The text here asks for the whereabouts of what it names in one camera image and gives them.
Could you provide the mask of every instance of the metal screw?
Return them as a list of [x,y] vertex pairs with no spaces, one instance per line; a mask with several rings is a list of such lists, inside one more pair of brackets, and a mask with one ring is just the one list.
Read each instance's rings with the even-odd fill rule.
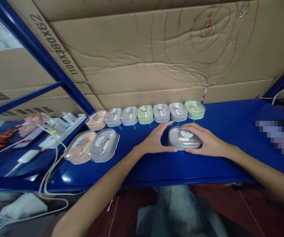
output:
[[242,13],[240,13],[240,17],[245,14],[245,11],[243,10]]

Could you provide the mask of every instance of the pixelated area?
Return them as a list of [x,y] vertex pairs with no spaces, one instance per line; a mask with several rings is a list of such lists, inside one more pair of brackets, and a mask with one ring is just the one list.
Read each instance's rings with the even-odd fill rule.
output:
[[263,133],[271,147],[278,154],[284,154],[284,119],[275,121],[255,121],[257,131]]

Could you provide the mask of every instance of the floor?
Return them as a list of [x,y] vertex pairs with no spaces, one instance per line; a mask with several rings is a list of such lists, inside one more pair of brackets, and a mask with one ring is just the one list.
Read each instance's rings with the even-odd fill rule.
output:
[[[284,206],[264,189],[234,190],[231,186],[191,185],[198,198],[211,205],[256,237],[284,237]],[[87,235],[90,237],[127,237],[135,233],[138,209],[156,203],[152,188],[130,188],[114,197],[109,212],[101,213]]]

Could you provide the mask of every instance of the green plastic container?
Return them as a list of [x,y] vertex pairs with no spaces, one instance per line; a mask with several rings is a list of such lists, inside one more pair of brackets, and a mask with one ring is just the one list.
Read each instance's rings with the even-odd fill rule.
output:
[[188,111],[188,118],[190,119],[202,119],[205,115],[206,108],[198,100],[186,101],[185,107]]
[[153,108],[150,105],[142,105],[138,108],[138,120],[140,124],[149,124],[154,121]]

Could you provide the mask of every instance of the hand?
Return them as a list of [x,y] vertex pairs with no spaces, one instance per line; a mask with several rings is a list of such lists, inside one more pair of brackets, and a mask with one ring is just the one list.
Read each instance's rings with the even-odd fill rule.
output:
[[228,158],[232,155],[234,150],[238,148],[224,142],[220,138],[216,137],[209,130],[199,126],[196,123],[187,123],[183,125],[183,129],[189,130],[196,134],[202,141],[202,147],[197,149],[187,148],[186,152],[192,154],[200,154],[206,156],[222,156]]
[[141,150],[143,154],[146,153],[159,153],[159,152],[176,152],[177,148],[173,146],[163,146],[161,143],[161,136],[167,126],[173,124],[174,121],[168,121],[166,123],[161,123],[157,128],[155,128],[151,134],[141,142],[137,147]]

